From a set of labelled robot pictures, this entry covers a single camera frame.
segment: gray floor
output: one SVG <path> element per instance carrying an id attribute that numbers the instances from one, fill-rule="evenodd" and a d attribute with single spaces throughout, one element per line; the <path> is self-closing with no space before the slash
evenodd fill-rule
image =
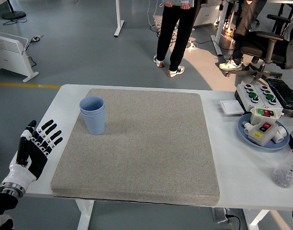
<path id="1" fill-rule="evenodd" d="M 125 24 L 118 38 L 113 36 L 117 28 L 113 0 L 11 2 L 15 10 L 26 12 L 27 22 L 3 25 L 6 21 L 1 15 L 6 10 L 0 11 L 0 32 L 28 39 L 44 36 L 27 50 L 37 63 L 34 71 L 39 72 L 25 83 L 33 84 L 31 87 L 10 86 L 10 83 L 24 84 L 24 76 L 0 70 L 0 83 L 8 84 L 0 85 L 0 182 L 9 172 L 8 166 L 22 131 L 31 120 L 41 120 L 58 91 L 34 85 L 90 84 L 234 91 L 237 84 L 249 83 L 252 79 L 250 76 L 225 77 L 218 68 L 223 58 L 216 55 L 211 42 L 199 44 L 196 50 L 187 50 L 182 61 L 185 72 L 172 79 L 167 77 L 168 67 L 156 68 L 152 61 L 158 38 L 149 29 L 148 1 L 120 1 Z M 151 24 L 154 24 L 155 7 L 156 1 L 151 0 L 148 14 Z M 260 26 L 252 29 L 271 30 L 273 22 L 266 19 L 266 15 L 277 11 L 278 4 L 267 3 L 259 15 Z M 156 17 L 160 18 L 161 13 L 162 8 L 158 7 Z M 209 41 L 210 35 L 215 33 L 215 27 L 209 24 L 196 27 L 192 37 L 201 43 Z M 228 40 L 222 39 L 220 45 L 228 48 Z M 249 62 L 250 57 L 245 56 L 245 64 Z M 267 69 L 282 72 L 284 81 L 293 89 L 293 69 L 281 70 L 274 65 Z M 247 229 L 242 211 L 231 211 L 240 217 L 241 229 Z M 21 198 L 17 208 L 8 213 L 14 218 L 17 230 L 75 230 L 80 215 L 73 200 L 32 197 Z M 236 230 L 238 221 L 233 220 L 232 225 L 215 224 L 208 207 L 101 201 L 94 207 L 89 229 Z M 293 230 L 291 212 L 272 211 L 259 223 L 259 229 Z"/>

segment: stacked cups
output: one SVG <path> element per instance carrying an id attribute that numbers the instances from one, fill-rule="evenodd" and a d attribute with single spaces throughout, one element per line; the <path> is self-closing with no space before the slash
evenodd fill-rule
<path id="1" fill-rule="evenodd" d="M 93 135 L 102 134 L 105 130 L 105 102 L 101 97 L 86 97 L 79 103 L 88 131 Z"/>

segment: chair armrest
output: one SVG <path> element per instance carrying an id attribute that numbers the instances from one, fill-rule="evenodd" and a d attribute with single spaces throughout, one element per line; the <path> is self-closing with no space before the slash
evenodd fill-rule
<path id="1" fill-rule="evenodd" d="M 264 31 L 256 31 L 256 35 L 259 37 L 264 37 L 269 40 L 268 47 L 267 47 L 267 53 L 266 53 L 266 57 L 265 57 L 265 62 L 267 64 L 270 64 L 274 45 L 275 45 L 276 41 L 283 41 L 284 37 L 281 35 L 278 35 L 278 34 L 273 34 L 273 33 L 264 32 Z"/>
<path id="2" fill-rule="evenodd" d="M 275 21 L 280 21 L 282 23 L 290 23 L 291 22 L 291 20 L 288 19 L 288 18 L 284 18 L 284 17 L 277 16 L 277 15 L 274 15 L 274 14 L 268 14 L 267 18 L 275 20 Z"/>
<path id="3" fill-rule="evenodd" d="M 283 41 L 284 37 L 278 34 L 274 34 L 271 32 L 265 32 L 265 31 L 256 31 L 256 35 L 258 37 L 264 37 L 267 38 L 269 40 L 275 40 L 275 41 Z"/>

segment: standing person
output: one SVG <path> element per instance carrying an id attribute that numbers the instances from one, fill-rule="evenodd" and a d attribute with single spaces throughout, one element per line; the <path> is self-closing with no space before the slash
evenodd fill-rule
<path id="1" fill-rule="evenodd" d="M 236 19 L 236 28 L 233 39 L 235 40 L 235 48 L 231 57 L 227 58 L 226 63 L 219 65 L 219 68 L 225 71 L 242 69 L 242 52 L 240 51 L 241 42 L 246 35 L 252 23 L 266 5 L 267 0 L 240 0 Z"/>
<path id="2" fill-rule="evenodd" d="M 182 74 L 185 70 L 185 67 L 179 66 L 179 64 L 184 56 L 186 45 L 200 8 L 201 0 L 194 0 L 194 7 L 191 7 L 188 3 L 183 3 L 181 6 L 173 6 L 171 2 L 165 2 L 157 54 L 154 56 L 153 61 L 157 67 L 165 66 L 163 61 L 169 49 L 175 25 L 179 20 L 176 42 L 170 56 L 170 67 L 167 72 L 167 76 L 171 78 L 177 74 Z"/>

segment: sneakers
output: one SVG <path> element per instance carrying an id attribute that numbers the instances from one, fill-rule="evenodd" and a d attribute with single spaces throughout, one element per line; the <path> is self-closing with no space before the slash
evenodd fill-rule
<path id="1" fill-rule="evenodd" d="M 182 74 L 185 71 L 184 66 L 178 66 L 176 71 L 168 71 L 167 76 L 173 78 L 175 75 Z"/>
<path id="2" fill-rule="evenodd" d="M 159 68 L 165 67 L 163 61 L 158 61 L 157 60 L 157 55 L 154 56 L 153 61 L 156 63 L 157 67 L 159 67 Z"/>
<path id="3" fill-rule="evenodd" d="M 219 68 L 225 71 L 231 71 L 231 70 L 241 70 L 242 69 L 242 64 L 240 63 L 239 65 L 236 65 L 234 60 L 229 60 L 226 63 L 222 63 L 219 65 Z"/>
<path id="4" fill-rule="evenodd" d="M 157 60 L 157 55 L 155 55 L 153 57 L 153 61 L 156 63 L 157 67 L 162 68 L 165 67 L 164 62 L 163 61 L 158 61 Z M 175 75 L 178 74 L 182 74 L 185 71 L 185 67 L 184 66 L 178 66 L 176 71 L 168 71 L 167 72 L 167 76 L 173 78 Z"/>
<path id="5" fill-rule="evenodd" d="M 229 60 L 233 59 L 233 55 L 231 55 L 231 54 L 224 55 L 223 58 L 224 58 L 225 61 L 229 61 Z"/>

